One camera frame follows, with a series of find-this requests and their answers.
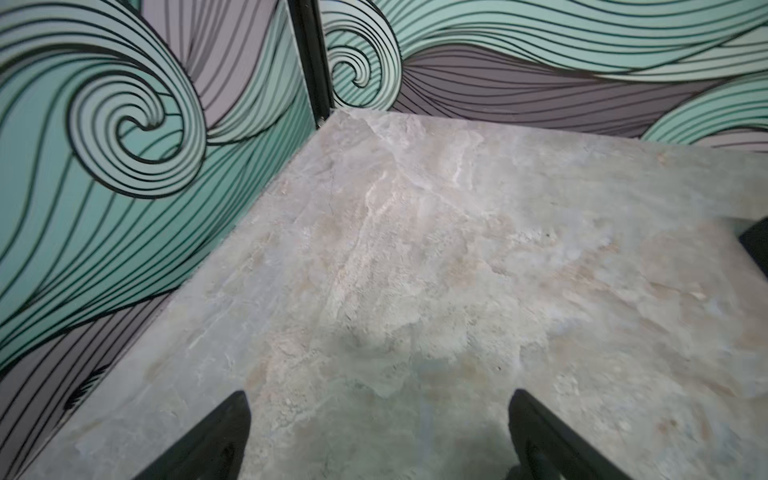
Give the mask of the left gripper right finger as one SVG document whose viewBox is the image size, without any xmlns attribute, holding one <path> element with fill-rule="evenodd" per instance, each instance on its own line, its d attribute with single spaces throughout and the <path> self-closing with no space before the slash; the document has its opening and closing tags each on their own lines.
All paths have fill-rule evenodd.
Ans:
<svg viewBox="0 0 768 480">
<path fill-rule="evenodd" d="M 509 479 L 630 479 L 524 389 L 510 399 L 508 429 L 518 457 Z"/>
</svg>

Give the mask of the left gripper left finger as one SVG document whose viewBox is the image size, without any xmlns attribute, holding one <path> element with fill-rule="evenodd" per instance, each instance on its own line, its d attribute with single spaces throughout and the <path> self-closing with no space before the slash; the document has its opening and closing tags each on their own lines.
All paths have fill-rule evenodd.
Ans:
<svg viewBox="0 0 768 480">
<path fill-rule="evenodd" d="M 246 393 L 235 391 L 135 479 L 235 480 L 240 473 L 250 425 Z"/>
</svg>

